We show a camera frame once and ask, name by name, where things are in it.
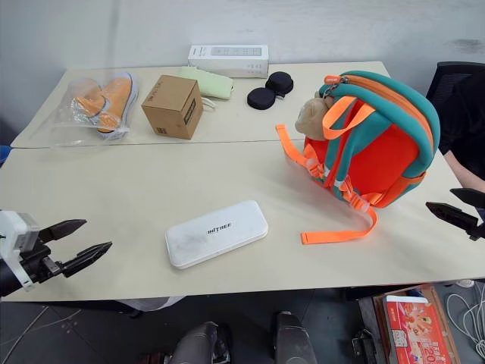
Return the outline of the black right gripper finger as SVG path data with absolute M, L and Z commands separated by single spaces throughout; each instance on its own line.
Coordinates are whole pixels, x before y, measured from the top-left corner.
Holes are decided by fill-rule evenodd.
M 475 208 L 485 207 L 485 193 L 472 188 L 453 188 L 450 192 L 462 202 Z
M 473 215 L 442 202 L 426 202 L 425 205 L 438 219 L 461 228 L 469 236 L 477 236 L 478 219 Z

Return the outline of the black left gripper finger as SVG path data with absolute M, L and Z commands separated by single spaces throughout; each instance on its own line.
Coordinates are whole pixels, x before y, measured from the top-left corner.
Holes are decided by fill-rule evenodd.
M 62 264 L 62 274 L 69 278 L 79 271 L 89 267 L 91 264 L 100 259 L 111 248 L 112 242 L 100 243 L 93 245 L 77 255 L 70 261 Z
M 53 240 L 60 240 L 68 235 L 71 235 L 77 229 L 81 228 L 85 223 L 86 220 L 84 219 L 70 219 L 59 222 L 40 230 L 38 234 L 38 241 L 40 243 L 48 243 Z

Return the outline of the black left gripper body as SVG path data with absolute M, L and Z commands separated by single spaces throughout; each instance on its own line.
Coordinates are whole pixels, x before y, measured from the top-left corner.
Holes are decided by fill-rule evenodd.
M 20 263 L 33 283 L 43 283 L 63 272 L 63 265 L 54 262 L 50 254 L 51 250 L 46 245 L 20 254 Z

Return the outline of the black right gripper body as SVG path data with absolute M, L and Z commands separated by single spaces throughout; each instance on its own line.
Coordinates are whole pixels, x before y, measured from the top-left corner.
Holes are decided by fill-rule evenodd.
M 485 237 L 485 208 L 477 208 L 477 211 L 482 219 L 482 222 L 477 224 L 469 231 L 469 237 L 471 240 L 476 241 Z

